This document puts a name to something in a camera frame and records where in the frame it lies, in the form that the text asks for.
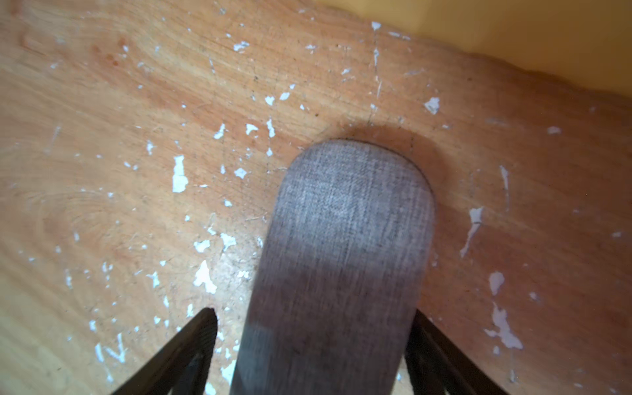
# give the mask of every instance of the yellow wall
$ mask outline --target yellow wall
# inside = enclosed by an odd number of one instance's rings
[[[632,97],[632,0],[320,0],[464,51]]]

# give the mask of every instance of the wooden floor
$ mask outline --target wooden floor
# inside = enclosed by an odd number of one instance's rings
[[[335,137],[423,169],[419,307],[507,392],[632,393],[632,100],[307,2],[1,9],[1,393],[107,394],[192,305],[219,312],[227,394],[284,170]],[[215,293],[193,285],[203,260]]]

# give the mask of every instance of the white paint fleck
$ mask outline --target white paint fleck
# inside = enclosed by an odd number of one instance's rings
[[[65,269],[64,273],[66,274],[66,286],[68,289],[73,289],[73,278],[70,276],[70,270]]]
[[[490,337],[499,336],[502,343],[507,348],[518,348],[522,349],[522,342],[511,333],[511,328],[509,328],[509,323],[507,322],[507,310],[499,309],[494,302],[494,311],[492,312],[492,321],[494,325],[498,327],[498,331],[491,331],[489,329],[485,329],[485,333],[487,333]]]
[[[251,125],[250,123],[246,124],[246,136],[250,136],[250,132],[253,130],[259,130],[255,125]]]
[[[154,144],[152,144],[151,140],[147,140],[147,153],[149,153],[149,155],[152,154],[152,149],[154,149]]]
[[[480,228],[482,224],[482,220],[481,220],[482,214],[483,214],[483,207],[470,210],[471,228],[468,231],[468,239],[465,241],[465,246],[463,246],[463,248],[460,251],[461,258],[465,257],[465,254],[468,253],[468,250],[470,249],[470,242],[472,240],[472,237],[474,237],[474,234],[476,233],[476,231],[478,231],[478,229]]]
[[[160,285],[160,281],[158,281],[158,272],[154,272],[153,274],[146,274],[145,276],[151,278],[154,281],[153,288],[156,288],[158,285]]]
[[[504,282],[505,276],[501,272],[493,272],[489,275],[489,288],[492,290],[492,295],[496,296]]]
[[[224,368],[219,369],[222,372],[222,377],[224,377],[226,381],[228,381],[228,385],[233,383],[233,375],[235,373],[235,363],[236,361],[233,360],[231,364],[228,365],[225,369]]]
[[[189,179],[185,176],[185,165],[183,163],[185,156],[178,155],[174,156],[173,159],[176,161],[176,165],[173,167],[173,189],[174,193],[184,192],[187,184],[189,183]]]
[[[217,131],[217,133],[213,135],[213,138],[215,140],[219,140],[220,138],[224,137],[224,130],[226,130],[226,125],[225,124],[220,125],[219,130]]]
[[[219,237],[222,238],[222,241],[224,242],[224,250],[226,251],[228,249],[228,247],[233,246],[233,245],[237,245],[237,241],[235,240],[234,237],[232,236],[228,236],[226,233],[220,233]]]
[[[199,253],[203,253],[208,247],[210,247],[210,240],[202,240],[201,242],[194,241],[193,246]]]
[[[235,170],[234,173],[235,173],[235,176],[237,176],[237,177],[239,177],[241,179],[243,179],[246,176],[246,174],[248,174],[248,172],[245,171],[244,169],[242,169],[241,167],[239,169]]]
[[[206,292],[215,295],[217,286],[210,280],[209,266],[206,264],[206,260],[202,261],[200,264],[199,270],[195,273],[195,280],[193,280],[193,285],[196,287],[199,287],[202,284],[204,284]]]
[[[439,98],[431,97],[423,106],[426,107],[426,110],[430,111],[432,115],[436,115],[437,111],[439,111]]]
[[[206,395],[217,395],[217,391],[213,388],[213,385],[210,382],[207,382],[204,385],[204,393]]]
[[[103,351],[101,350],[101,343],[97,343],[97,345],[94,346],[94,352],[97,354],[99,362],[105,361],[105,358],[103,358]]]
[[[118,353],[114,352],[114,350],[111,349],[110,347],[106,347],[106,352],[110,354],[112,358],[114,358],[115,360],[118,360],[118,362],[125,363],[125,349],[123,348],[123,334],[119,333],[118,335],[116,335],[116,339],[118,340],[119,352]]]
[[[250,47],[250,44],[249,44],[249,43],[247,43],[247,42],[245,42],[245,41],[242,41],[242,42],[240,42],[239,44],[235,44],[235,45],[233,45],[233,50],[234,50],[235,52],[239,52],[239,51],[241,51],[242,49],[246,49],[246,47]]]

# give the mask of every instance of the wooden surface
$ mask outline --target wooden surface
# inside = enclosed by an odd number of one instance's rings
[[[284,168],[311,143],[348,136],[426,174],[437,228],[419,307],[474,362],[511,394],[632,392],[629,99],[311,3],[11,0],[0,12],[3,394],[109,393],[186,323],[190,303],[219,311],[209,381],[227,394],[222,370]],[[258,131],[246,135],[247,123]],[[223,251],[220,233],[237,244]],[[193,285],[202,260],[215,294]],[[495,271],[505,281],[492,296]],[[497,330],[494,303],[523,349],[483,331]],[[124,364],[106,352],[119,357],[119,333]],[[410,393],[402,375],[394,392]]]

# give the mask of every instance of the gray fabric strap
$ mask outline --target gray fabric strap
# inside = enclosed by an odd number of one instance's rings
[[[367,143],[289,167],[265,241],[231,394],[389,394],[434,228],[422,173]]]

